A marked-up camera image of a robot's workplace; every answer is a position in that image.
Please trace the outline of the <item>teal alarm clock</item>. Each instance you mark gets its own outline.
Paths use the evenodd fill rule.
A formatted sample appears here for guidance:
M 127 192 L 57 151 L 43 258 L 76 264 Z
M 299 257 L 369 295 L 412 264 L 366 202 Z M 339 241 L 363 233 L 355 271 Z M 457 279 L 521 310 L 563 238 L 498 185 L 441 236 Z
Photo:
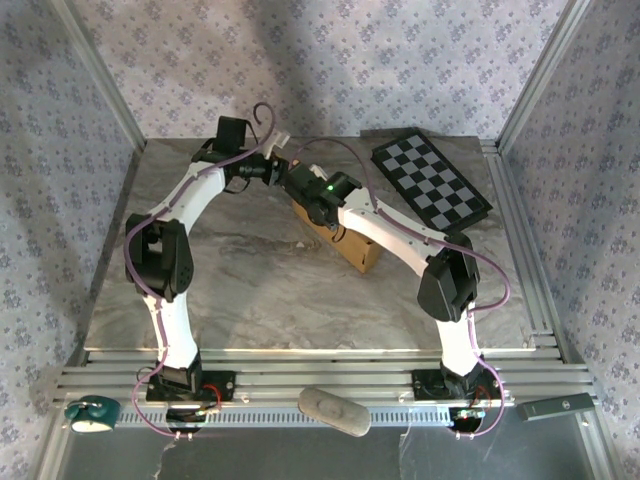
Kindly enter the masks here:
M 99 395 L 73 400 L 64 409 L 71 431 L 78 434 L 113 431 L 120 412 L 121 404 L 117 400 Z

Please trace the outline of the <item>black right controller board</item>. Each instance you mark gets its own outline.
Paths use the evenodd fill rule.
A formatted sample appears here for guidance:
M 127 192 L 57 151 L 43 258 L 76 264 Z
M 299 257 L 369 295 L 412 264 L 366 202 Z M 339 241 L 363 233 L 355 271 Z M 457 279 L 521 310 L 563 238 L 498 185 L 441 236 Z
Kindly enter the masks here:
M 481 429 L 486 417 L 486 412 L 480 408 L 452 407 L 449 409 L 449 416 L 452 422 L 451 430 L 471 434 Z

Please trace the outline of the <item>black and white chessboard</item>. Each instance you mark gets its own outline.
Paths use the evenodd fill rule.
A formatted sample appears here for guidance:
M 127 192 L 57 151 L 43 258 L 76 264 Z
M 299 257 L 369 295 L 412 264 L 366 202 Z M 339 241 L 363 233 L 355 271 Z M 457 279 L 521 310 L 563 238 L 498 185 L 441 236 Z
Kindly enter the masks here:
M 446 234 L 486 218 L 493 206 L 417 129 L 372 150 L 371 161 L 429 228 Z

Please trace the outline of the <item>aluminium side rail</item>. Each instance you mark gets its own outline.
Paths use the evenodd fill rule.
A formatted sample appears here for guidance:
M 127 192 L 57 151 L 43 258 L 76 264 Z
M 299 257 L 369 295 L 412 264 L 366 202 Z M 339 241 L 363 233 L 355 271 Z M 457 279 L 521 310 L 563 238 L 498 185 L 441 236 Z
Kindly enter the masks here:
M 501 210 L 535 345 L 556 349 L 559 358 L 567 361 L 557 311 L 509 165 L 500 156 L 494 141 L 481 140 L 480 145 Z

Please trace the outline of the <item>black left controller board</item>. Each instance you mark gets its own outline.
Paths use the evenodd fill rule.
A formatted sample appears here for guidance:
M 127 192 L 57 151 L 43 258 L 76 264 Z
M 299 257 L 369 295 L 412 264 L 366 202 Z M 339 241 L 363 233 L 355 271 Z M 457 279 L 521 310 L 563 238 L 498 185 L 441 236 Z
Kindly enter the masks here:
M 169 408 L 165 421 L 172 434 L 195 434 L 220 412 L 219 406 L 198 408 Z

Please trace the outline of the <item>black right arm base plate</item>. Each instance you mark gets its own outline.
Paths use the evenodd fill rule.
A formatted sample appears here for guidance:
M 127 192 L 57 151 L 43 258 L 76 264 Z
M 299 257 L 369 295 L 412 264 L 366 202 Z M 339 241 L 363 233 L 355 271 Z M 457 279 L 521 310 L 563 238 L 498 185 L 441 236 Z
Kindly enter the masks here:
M 501 398 L 498 382 L 486 369 L 471 380 L 444 374 L 440 369 L 412 370 L 411 387 L 418 401 L 472 400 L 476 394 L 484 394 L 483 399 Z

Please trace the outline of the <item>black controller board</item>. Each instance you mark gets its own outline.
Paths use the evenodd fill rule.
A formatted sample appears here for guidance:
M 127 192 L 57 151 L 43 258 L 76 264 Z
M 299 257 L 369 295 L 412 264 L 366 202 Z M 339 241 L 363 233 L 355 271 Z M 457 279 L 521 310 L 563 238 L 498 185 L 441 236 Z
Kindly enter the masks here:
M 481 429 L 486 417 L 486 412 L 480 408 L 452 407 L 449 409 L 449 416 L 452 422 L 451 430 L 471 434 Z
M 198 408 L 169 408 L 165 421 L 172 434 L 195 434 L 220 412 L 219 406 Z

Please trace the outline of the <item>brown cardboard box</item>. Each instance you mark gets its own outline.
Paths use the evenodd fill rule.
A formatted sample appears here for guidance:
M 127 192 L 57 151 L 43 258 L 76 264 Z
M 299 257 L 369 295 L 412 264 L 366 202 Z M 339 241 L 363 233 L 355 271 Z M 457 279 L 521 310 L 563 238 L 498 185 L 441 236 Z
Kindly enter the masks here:
M 306 211 L 295 201 L 292 202 L 292 208 L 307 226 L 360 273 L 365 274 L 376 265 L 383 251 L 379 244 L 343 226 L 338 226 L 335 231 L 332 231 L 327 227 L 315 225 Z

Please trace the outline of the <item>aluminium mounting rail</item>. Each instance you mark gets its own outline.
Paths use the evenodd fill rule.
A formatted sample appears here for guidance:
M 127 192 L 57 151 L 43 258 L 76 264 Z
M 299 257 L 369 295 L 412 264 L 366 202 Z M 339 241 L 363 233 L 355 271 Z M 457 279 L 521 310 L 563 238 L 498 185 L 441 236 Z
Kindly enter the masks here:
M 306 386 L 367 404 L 411 402 L 412 371 L 439 366 L 427 350 L 205 350 L 201 357 L 206 370 L 235 372 L 237 405 L 289 404 Z M 92 351 L 82 365 L 63 369 L 54 399 L 97 394 L 127 400 L 137 373 L 154 360 L 150 351 Z M 596 393 L 588 368 L 562 362 L 556 348 L 494 350 L 487 360 L 517 401 Z

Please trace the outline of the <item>dark rectangular bar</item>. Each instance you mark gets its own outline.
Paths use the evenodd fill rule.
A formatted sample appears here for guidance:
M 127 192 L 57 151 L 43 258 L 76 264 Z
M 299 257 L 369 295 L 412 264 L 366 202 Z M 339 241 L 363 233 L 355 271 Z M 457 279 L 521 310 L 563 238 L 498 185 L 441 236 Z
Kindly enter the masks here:
M 520 403 L 516 406 L 516 410 L 523 421 L 546 420 L 584 413 L 594 409 L 595 403 L 588 393 L 538 399 Z

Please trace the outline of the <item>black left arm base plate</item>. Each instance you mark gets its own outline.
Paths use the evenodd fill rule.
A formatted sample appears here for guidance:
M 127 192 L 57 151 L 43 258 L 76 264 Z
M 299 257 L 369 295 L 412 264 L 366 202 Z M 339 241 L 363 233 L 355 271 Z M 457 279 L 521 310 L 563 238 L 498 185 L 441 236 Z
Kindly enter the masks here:
M 209 370 L 195 373 L 187 384 L 168 380 L 157 374 L 149 380 L 145 399 L 149 402 L 204 402 L 234 397 L 236 373 L 229 370 Z

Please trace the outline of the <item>aluminium frame post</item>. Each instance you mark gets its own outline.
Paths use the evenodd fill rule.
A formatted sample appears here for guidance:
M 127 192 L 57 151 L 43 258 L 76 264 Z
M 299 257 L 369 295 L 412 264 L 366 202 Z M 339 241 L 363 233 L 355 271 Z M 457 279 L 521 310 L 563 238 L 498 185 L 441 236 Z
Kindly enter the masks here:
M 496 148 L 499 154 L 506 155 L 513 147 L 577 34 L 592 3 L 593 0 L 567 0 L 521 94 L 496 139 Z
M 95 85 L 113 112 L 124 135 L 134 150 L 142 153 L 146 146 L 146 138 L 122 96 L 115 78 L 100 55 L 93 36 L 81 18 L 73 0 L 48 0 L 48 2 L 62 22 L 71 44 L 78 52 Z

